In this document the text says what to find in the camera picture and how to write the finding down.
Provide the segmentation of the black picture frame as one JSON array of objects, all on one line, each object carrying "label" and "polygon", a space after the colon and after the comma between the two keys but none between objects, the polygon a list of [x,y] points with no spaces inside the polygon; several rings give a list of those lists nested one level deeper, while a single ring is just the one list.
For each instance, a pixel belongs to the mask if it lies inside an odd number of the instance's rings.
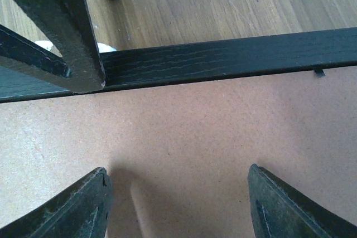
[{"label": "black picture frame", "polygon": [[356,28],[104,52],[104,91],[356,65]]}]

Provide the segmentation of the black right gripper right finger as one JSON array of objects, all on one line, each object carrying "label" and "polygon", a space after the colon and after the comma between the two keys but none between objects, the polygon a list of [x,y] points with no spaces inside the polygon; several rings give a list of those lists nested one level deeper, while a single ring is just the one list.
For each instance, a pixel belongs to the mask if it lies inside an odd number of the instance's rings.
[{"label": "black right gripper right finger", "polygon": [[356,226],[323,208],[267,169],[248,173],[255,237],[356,237]]}]

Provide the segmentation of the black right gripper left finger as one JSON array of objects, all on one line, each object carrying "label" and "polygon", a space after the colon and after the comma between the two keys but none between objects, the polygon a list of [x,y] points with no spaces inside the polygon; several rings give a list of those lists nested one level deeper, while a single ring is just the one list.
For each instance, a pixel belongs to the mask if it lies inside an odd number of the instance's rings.
[{"label": "black right gripper left finger", "polygon": [[1,228],[1,237],[105,237],[113,189],[98,167],[38,208]]}]

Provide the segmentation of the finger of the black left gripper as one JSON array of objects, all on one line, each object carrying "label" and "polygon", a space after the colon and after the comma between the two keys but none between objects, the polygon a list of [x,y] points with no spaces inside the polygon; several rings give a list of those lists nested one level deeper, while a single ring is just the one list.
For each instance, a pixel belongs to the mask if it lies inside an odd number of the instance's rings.
[{"label": "finger of the black left gripper", "polygon": [[1,67],[75,93],[105,87],[105,71],[86,0],[14,1],[61,55],[1,26]]}]

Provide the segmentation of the brown backing board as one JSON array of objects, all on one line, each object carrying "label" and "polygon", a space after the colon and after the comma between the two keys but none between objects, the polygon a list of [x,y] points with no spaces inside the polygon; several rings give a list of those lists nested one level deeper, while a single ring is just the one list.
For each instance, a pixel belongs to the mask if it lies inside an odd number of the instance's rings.
[{"label": "brown backing board", "polygon": [[356,223],[356,68],[1,105],[1,225],[96,167],[108,237],[253,237],[265,167]]}]

